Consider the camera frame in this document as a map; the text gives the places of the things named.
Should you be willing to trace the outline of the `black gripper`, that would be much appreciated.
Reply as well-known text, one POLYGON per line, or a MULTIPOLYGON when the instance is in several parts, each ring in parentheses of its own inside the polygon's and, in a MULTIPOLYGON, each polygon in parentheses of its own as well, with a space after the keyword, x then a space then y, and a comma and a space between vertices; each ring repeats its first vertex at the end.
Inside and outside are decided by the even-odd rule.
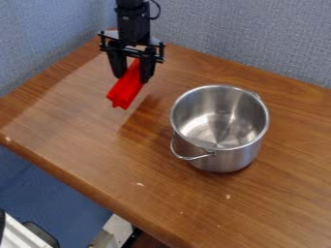
POLYGON ((165 44, 155 37, 137 43, 124 42, 116 30, 101 31, 100 51, 107 54, 113 76, 121 78, 127 71, 127 58, 140 59, 140 82, 145 84, 153 76, 155 63, 165 61, 165 44))

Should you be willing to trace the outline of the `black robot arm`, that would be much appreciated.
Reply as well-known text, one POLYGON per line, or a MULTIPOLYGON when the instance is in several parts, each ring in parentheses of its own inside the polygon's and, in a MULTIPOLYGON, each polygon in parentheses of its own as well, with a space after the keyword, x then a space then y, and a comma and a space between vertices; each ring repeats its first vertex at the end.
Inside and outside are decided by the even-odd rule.
POLYGON ((141 84, 153 76, 155 64, 165 61, 165 44, 151 36, 149 23, 160 14, 149 14, 149 3, 160 10, 155 0, 116 0, 117 28, 99 33, 100 51, 107 54, 113 75, 121 78, 128 71, 127 58, 136 58, 141 84))

